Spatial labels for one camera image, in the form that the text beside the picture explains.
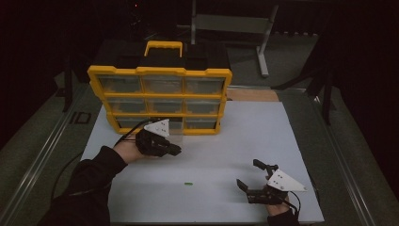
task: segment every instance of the gray floor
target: gray floor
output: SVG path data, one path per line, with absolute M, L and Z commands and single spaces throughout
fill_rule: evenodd
M 260 76 L 254 48 L 229 47 L 231 84 L 268 88 L 299 75 L 316 41 L 317 37 L 272 36 L 265 54 L 268 78 Z M 304 92 L 308 83 L 304 81 L 292 89 L 278 91 L 278 96 L 319 194 L 326 221 L 317 225 L 399 225 L 398 202 L 339 90 L 333 90 L 331 126 L 326 126 L 317 99 Z M 36 224 L 49 206 L 56 175 L 84 150 L 100 107 L 90 87 L 76 83 L 70 112 L 61 112 L 62 98 L 50 98 L 0 152 L 0 225 Z M 74 112 L 91 118 L 88 123 L 75 123 Z M 37 156 L 47 160 L 35 171 L 39 176 L 25 174 Z M 68 183 L 76 163 L 63 173 L 56 194 Z

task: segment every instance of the clear plastic drawer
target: clear plastic drawer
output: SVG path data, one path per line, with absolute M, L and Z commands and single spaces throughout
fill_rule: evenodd
M 175 75 L 145 75 L 146 93 L 182 93 L 182 78 Z
M 224 77 L 186 77 L 184 79 L 185 93 L 220 94 L 224 81 Z
M 182 113 L 182 99 L 147 99 L 148 109 L 150 113 Z
M 169 133 L 171 135 L 183 134 L 183 118 L 182 117 L 161 117 L 157 120 L 169 120 Z
M 215 129 L 217 118 L 185 118 L 184 129 Z
M 137 75 L 97 75 L 104 92 L 141 92 L 140 79 Z
M 120 125 L 120 128 L 134 128 L 146 119 L 146 117 L 116 117 L 116 121 Z
M 213 99 L 186 99 L 186 114 L 207 114 L 215 115 L 219 111 L 220 100 Z
M 106 99 L 113 113 L 146 113 L 144 99 L 108 97 Z

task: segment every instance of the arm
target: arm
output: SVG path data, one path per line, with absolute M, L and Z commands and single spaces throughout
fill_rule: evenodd
M 103 146 L 92 160 L 76 166 L 68 187 L 52 201 L 38 225 L 109 225 L 112 179 L 127 164 L 144 157 L 133 141 L 120 142 L 114 149 Z

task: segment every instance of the human hand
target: human hand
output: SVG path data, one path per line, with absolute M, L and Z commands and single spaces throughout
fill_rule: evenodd
M 114 147 L 114 151 L 117 152 L 126 164 L 136 162 L 142 158 L 155 158 L 155 156 L 148 156 L 142 154 L 137 146 L 134 135 L 129 135 L 125 140 L 122 140 Z
M 279 215 L 279 214 L 283 214 L 283 213 L 287 212 L 288 210 L 290 210 L 290 206 L 288 206 L 284 202 L 282 204 L 275 204 L 275 205 L 267 204 L 266 210 L 269 213 L 269 216 L 273 217 L 275 215 Z

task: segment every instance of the black cable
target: black cable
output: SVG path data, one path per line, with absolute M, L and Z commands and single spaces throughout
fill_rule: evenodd
M 83 154 L 83 152 L 80 152 L 79 154 L 77 154 L 77 155 L 76 155 L 74 158 L 72 158 L 67 164 L 65 164 L 65 166 L 61 169 L 61 171 L 59 172 L 59 174 L 58 174 L 57 177 L 56 177 L 56 181 L 54 182 L 53 189 L 52 189 L 52 191 L 51 191 L 50 202 L 52 202 L 53 199 L 54 199 L 54 194 L 56 193 L 56 184 L 58 184 L 58 180 L 59 180 L 59 178 L 61 177 L 62 173 L 64 172 L 64 170 L 65 170 L 77 157 L 79 157 L 79 156 L 82 155 L 82 154 Z
M 149 121 L 155 122 L 155 121 L 157 121 L 157 120 L 154 120 L 154 119 L 147 119 L 147 120 L 144 120 L 144 121 L 139 122 L 139 123 L 138 123 L 135 127 L 133 127 L 127 134 L 125 134 L 125 135 L 123 135 L 122 137 L 120 137 L 120 139 L 117 141 L 117 143 L 115 143 L 115 145 L 117 145 L 118 143 L 120 143 L 120 142 L 123 141 L 123 140 L 135 140 L 135 139 L 127 139 L 127 137 L 128 137 L 129 135 L 131 135 L 131 134 L 135 131 L 135 129 L 137 129 L 140 125 L 142 125 L 142 124 L 144 124 L 144 123 L 146 123 L 146 122 L 149 122 Z M 67 164 L 65 164 L 65 166 L 61 169 L 61 171 L 60 171 L 59 174 L 57 175 L 56 181 L 54 182 L 54 185 L 53 185 L 53 188 L 52 188 L 51 197 L 50 197 L 50 202 L 52 202 L 53 199 L 54 199 L 54 195 L 55 195 L 55 193 L 56 193 L 56 185 L 58 184 L 58 180 L 59 180 L 59 178 L 61 177 L 62 173 L 63 173 L 64 170 L 65 170 L 77 157 L 79 157 L 81 154 L 83 154 L 83 152 L 80 152 L 80 153 L 77 154 L 74 158 L 72 158 Z M 89 191 L 77 192 L 77 193 L 72 194 L 72 195 L 73 195 L 73 196 L 84 195 L 84 194 L 92 193 L 93 191 L 96 191 L 96 190 L 97 190 L 97 189 L 91 189 L 91 190 L 89 190 Z
M 129 135 L 131 135 L 140 125 L 147 123 L 149 121 L 153 121 L 152 119 L 147 119 L 144 121 L 139 122 L 135 127 L 133 127 L 127 134 L 120 137 L 120 139 L 115 143 L 115 145 L 119 144 L 121 141 L 125 140 Z
M 299 212 L 300 212 L 300 208 L 301 208 L 301 203 L 300 203 L 300 199 L 299 199 L 299 197 L 294 193 L 294 192 L 292 192 L 292 191 L 290 191 L 290 193 L 292 193 L 293 195 L 295 195 L 296 196 L 296 199 L 298 200 L 298 209 L 297 209 L 297 212 L 295 213 L 295 217 L 296 218 L 299 218 Z

